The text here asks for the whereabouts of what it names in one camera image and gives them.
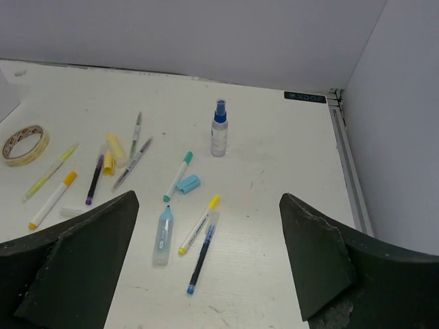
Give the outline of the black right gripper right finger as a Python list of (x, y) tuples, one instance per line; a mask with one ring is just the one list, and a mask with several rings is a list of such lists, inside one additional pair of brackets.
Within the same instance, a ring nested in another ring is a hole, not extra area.
[(311, 328), (437, 328), (438, 257), (336, 221), (294, 195), (279, 203), (302, 320)]

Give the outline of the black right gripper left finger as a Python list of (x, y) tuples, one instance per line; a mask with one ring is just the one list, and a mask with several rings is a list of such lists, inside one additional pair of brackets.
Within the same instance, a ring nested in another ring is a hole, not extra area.
[(134, 191), (1, 243), (2, 328), (103, 328), (134, 231)]

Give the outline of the white marker orange cap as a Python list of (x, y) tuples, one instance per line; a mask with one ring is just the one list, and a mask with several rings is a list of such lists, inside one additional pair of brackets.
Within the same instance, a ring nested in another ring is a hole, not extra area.
[(52, 193), (49, 199), (44, 203), (43, 207), (36, 213), (34, 218), (29, 222), (28, 228), (30, 230), (35, 230), (41, 224), (43, 219), (55, 206), (57, 201), (62, 197), (64, 192), (68, 189), (68, 187), (72, 184), (72, 182), (76, 179), (77, 176), (78, 175), (75, 171), (71, 171), (68, 174), (68, 176), (62, 181), (62, 183), (58, 186), (58, 188)]

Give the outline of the thin yellow highlighter pen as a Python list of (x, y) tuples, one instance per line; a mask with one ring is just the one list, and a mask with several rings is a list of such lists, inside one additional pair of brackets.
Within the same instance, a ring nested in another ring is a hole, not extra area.
[(27, 202), (44, 184), (45, 182), (64, 164), (64, 162), (73, 154), (78, 148), (79, 144), (72, 145), (66, 152), (32, 185), (22, 198), (22, 202)]

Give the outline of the purple grey slim pen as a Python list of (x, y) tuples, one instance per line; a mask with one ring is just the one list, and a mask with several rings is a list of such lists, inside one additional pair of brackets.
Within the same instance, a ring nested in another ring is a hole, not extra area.
[(144, 153), (147, 151), (147, 149), (150, 147), (154, 140), (154, 137), (149, 137), (146, 142), (143, 144), (143, 146), (140, 148), (140, 150), (135, 154), (132, 162), (126, 167), (124, 172), (117, 178), (116, 182), (113, 184), (111, 188), (111, 192), (114, 193), (125, 181), (125, 179), (130, 175), (131, 171), (136, 167), (137, 163), (140, 161)]

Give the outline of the green highlighter pen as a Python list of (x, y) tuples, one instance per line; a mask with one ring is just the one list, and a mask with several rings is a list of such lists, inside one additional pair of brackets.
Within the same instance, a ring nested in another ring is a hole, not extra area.
[(130, 153), (129, 153), (130, 160), (134, 158), (134, 155), (135, 155), (136, 150), (137, 150), (137, 143), (138, 143), (139, 134), (141, 131), (141, 124), (142, 124), (142, 112), (139, 112), (137, 115), (136, 124), (134, 127), (134, 134), (132, 137), (132, 143), (131, 143), (131, 147), (130, 147)]

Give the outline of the white marker teal cap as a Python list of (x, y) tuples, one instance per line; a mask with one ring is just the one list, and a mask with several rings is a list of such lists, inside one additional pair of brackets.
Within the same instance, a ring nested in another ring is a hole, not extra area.
[(182, 178), (183, 174), (185, 173), (187, 167), (189, 166), (189, 163), (191, 162), (192, 158), (193, 158), (193, 152), (188, 151), (184, 160), (182, 161), (182, 164), (181, 164), (175, 178), (173, 179), (170, 187), (167, 189), (167, 192), (163, 196), (164, 202), (169, 202), (171, 200), (171, 198), (176, 190), (176, 185), (181, 180), (181, 178)]

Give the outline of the blue cap spray bottle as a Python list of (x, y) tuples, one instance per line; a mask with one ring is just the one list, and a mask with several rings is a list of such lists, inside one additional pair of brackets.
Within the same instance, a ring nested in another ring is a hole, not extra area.
[(222, 157), (226, 154), (228, 138), (228, 121), (226, 112), (226, 101), (218, 99), (211, 124), (211, 154), (215, 157)]

